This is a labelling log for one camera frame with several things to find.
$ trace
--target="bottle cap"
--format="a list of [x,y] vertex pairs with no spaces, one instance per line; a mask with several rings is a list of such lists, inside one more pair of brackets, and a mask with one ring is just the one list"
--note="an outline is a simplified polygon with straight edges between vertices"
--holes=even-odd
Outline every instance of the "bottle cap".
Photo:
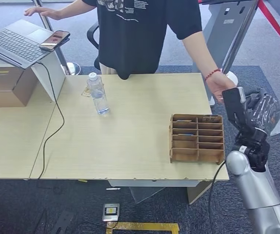
[[89,80],[91,81],[96,81],[97,79],[97,75],[95,72],[91,72],[89,74]]

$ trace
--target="water bottle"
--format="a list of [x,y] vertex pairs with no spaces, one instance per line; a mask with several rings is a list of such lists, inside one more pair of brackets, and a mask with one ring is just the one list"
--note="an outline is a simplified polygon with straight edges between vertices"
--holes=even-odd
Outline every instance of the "water bottle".
[[109,112],[108,101],[106,100],[106,92],[104,92],[103,83],[102,83],[100,76],[91,72],[89,74],[87,83],[98,114],[103,115]]

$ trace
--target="person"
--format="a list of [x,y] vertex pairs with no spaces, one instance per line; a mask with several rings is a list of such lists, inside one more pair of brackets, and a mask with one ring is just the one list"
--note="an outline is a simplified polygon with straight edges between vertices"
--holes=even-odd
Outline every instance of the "person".
[[96,7],[103,74],[117,72],[128,79],[131,74],[155,73],[169,25],[207,78],[218,102],[223,102],[222,91],[235,86],[220,72],[207,48],[198,0],[76,0],[60,10],[32,7],[24,15],[39,13],[61,20]]

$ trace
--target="laptop keyboard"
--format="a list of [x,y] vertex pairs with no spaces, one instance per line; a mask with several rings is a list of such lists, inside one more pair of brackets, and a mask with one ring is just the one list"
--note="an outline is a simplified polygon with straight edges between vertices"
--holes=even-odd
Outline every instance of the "laptop keyboard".
[[0,47],[30,62],[46,53],[46,51],[41,50],[39,44],[35,41],[8,29],[4,29],[0,32]]

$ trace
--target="cardboard divider tray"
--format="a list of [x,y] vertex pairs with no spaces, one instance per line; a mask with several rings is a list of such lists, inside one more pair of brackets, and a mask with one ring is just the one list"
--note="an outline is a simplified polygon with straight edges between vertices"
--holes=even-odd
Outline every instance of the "cardboard divider tray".
[[169,127],[171,162],[209,162],[225,159],[223,117],[174,114]]

